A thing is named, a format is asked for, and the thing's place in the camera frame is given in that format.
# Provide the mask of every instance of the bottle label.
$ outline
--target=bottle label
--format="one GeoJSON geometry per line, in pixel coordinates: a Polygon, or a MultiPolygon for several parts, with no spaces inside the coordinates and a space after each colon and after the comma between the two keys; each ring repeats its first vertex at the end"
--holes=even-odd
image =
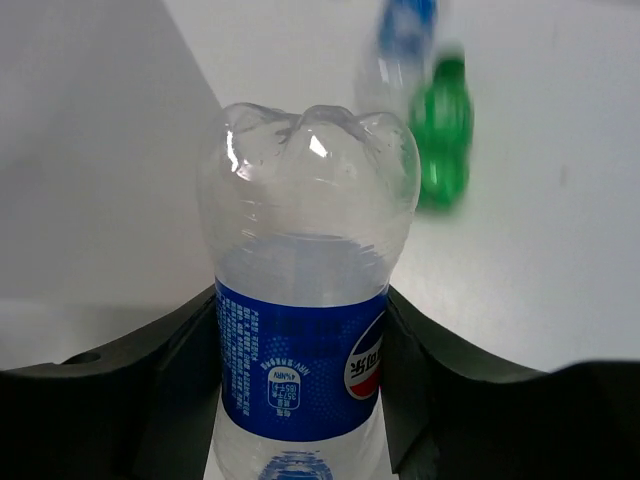
{"type": "Polygon", "coordinates": [[[216,282],[222,401],[244,430],[314,442],[362,425],[380,382],[386,291],[355,305],[291,307],[216,282]]]}

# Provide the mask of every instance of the green bottle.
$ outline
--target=green bottle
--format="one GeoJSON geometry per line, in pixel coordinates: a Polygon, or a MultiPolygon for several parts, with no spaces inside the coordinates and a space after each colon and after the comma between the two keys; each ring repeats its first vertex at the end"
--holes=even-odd
{"type": "Polygon", "coordinates": [[[409,128],[422,166],[419,205],[448,209],[467,187],[473,137],[473,106],[462,54],[440,57],[433,83],[413,98],[409,128]]]}

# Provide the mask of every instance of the plastic bottle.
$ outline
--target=plastic bottle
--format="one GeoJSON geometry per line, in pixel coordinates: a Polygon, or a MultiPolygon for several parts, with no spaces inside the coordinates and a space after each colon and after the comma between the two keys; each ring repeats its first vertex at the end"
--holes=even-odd
{"type": "Polygon", "coordinates": [[[435,20],[436,0],[388,0],[356,72],[358,112],[392,112],[408,120],[411,98],[425,83],[435,20]]]}
{"type": "Polygon", "coordinates": [[[367,480],[384,445],[382,312],[419,191],[413,137],[391,114],[238,104],[207,150],[218,465],[227,480],[367,480]]]}
{"type": "Polygon", "coordinates": [[[410,117],[422,164],[420,205],[448,209],[466,190],[473,139],[473,105],[461,52],[440,57],[433,84],[416,94],[410,117]]]}

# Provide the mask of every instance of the bottle cap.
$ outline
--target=bottle cap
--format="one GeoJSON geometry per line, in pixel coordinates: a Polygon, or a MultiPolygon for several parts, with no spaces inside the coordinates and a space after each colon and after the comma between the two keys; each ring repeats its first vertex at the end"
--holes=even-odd
{"type": "Polygon", "coordinates": [[[464,73],[464,54],[448,53],[439,57],[433,78],[463,79],[464,73]]]}
{"type": "Polygon", "coordinates": [[[378,48],[398,57],[423,57],[435,16],[435,0],[389,0],[378,31],[378,48]]]}

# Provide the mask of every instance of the white table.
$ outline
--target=white table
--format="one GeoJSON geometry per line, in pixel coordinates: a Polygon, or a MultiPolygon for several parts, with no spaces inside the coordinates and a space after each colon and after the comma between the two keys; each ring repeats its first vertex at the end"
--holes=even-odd
{"type": "MultiPolygon", "coordinates": [[[[380,4],[167,3],[222,105],[290,111],[352,104],[380,4]]],[[[444,16],[476,107],[470,185],[455,214],[416,218],[392,283],[532,367],[639,357],[640,9],[450,0],[444,16]]]]}

